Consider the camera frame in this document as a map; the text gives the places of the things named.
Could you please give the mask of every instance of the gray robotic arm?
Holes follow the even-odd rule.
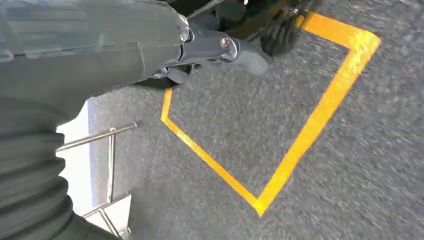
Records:
[[[256,74],[268,66],[242,41],[189,30],[165,3],[57,2],[0,3],[0,240],[117,239],[73,213],[67,181],[58,176],[65,161],[55,150],[64,136],[56,127],[89,97],[151,75],[183,82],[174,71],[182,64],[235,64]],[[137,23],[152,11],[162,17]]]

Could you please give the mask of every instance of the gray carpet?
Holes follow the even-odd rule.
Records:
[[[92,131],[117,136],[115,195],[133,194],[137,240],[424,239],[424,6],[325,0],[320,14],[381,45],[263,217],[160,121],[164,92],[126,87],[90,101]],[[203,69],[169,117],[255,196],[290,148],[347,50],[310,33],[269,73]],[[92,144],[106,201],[108,142]]]

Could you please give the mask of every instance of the white wall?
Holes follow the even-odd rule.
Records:
[[[87,102],[78,117],[57,128],[58,133],[65,135],[65,143],[89,135],[89,111]],[[81,145],[56,154],[64,158],[65,169],[60,176],[69,182],[68,194],[73,201],[73,209],[83,215],[93,208],[92,185],[90,171],[90,144]]]

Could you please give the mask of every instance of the yellow tape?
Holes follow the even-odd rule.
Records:
[[[193,150],[205,163],[207,163],[221,178],[223,178],[241,197],[243,197],[250,205],[256,206],[257,199],[254,197],[241,183],[239,183],[230,173],[228,173],[217,161],[215,161],[208,153],[206,153],[197,143],[187,136],[175,123],[168,118],[171,105],[172,88],[165,91],[162,122],[177,135],[187,146]]]
[[[265,213],[279,194],[302,155],[320,135],[381,42],[377,36],[368,31],[317,13],[311,13],[309,17],[310,19],[303,26],[306,31],[349,48],[350,51],[258,198],[255,198],[253,194],[169,119],[172,90],[167,89],[165,91],[161,116],[162,122],[244,198],[257,211],[259,216]]]

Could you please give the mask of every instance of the yellow tape outline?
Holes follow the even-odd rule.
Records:
[[[172,89],[165,90],[161,115],[162,122],[245,199],[256,210],[259,217],[262,217],[277,197],[303,154],[320,135],[381,43],[380,38],[369,31],[313,12],[309,15],[309,19],[304,24],[303,29],[346,47],[349,52],[322,95],[318,105],[310,114],[270,181],[257,198],[172,122],[169,118]]]

